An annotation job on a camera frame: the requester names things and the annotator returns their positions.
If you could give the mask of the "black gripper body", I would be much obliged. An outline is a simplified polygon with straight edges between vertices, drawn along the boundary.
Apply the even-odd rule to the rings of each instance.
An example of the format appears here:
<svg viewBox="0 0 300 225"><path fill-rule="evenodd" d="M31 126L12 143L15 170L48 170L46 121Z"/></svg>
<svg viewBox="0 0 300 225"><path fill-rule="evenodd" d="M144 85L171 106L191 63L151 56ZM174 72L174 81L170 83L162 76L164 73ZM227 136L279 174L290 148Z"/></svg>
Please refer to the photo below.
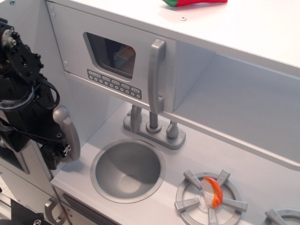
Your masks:
<svg viewBox="0 0 300 225"><path fill-rule="evenodd" d="M66 156L69 145L65 133L53 119L53 111L59 99L0 100L0 110L5 118L0 119L0 139L4 148L21 152L29 140L41 145L63 146Z"/></svg>

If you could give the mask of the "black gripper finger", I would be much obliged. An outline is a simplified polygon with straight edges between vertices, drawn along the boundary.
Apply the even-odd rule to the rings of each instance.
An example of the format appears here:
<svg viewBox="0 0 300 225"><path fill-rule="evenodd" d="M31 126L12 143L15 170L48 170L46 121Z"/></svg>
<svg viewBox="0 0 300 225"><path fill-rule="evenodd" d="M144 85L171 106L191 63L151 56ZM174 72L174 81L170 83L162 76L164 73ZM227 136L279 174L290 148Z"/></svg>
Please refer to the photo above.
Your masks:
<svg viewBox="0 0 300 225"><path fill-rule="evenodd" d="M60 144L56 145L42 145L40 148L42 157L50 170L56 170L58 164L65 157L63 152L63 146Z"/></svg>

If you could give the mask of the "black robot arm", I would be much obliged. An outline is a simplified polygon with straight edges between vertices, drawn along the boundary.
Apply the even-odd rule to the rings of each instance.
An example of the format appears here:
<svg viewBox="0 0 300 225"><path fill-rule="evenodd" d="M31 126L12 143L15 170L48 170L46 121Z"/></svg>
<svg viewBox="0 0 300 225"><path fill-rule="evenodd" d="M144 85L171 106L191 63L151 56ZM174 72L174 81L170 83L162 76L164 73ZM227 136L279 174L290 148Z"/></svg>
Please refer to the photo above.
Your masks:
<svg viewBox="0 0 300 225"><path fill-rule="evenodd" d="M41 144L47 167L55 170L70 145L53 118L60 95L52 94L56 88L40 73L40 58L7 20L0 20L0 138L16 153L29 140Z"/></svg>

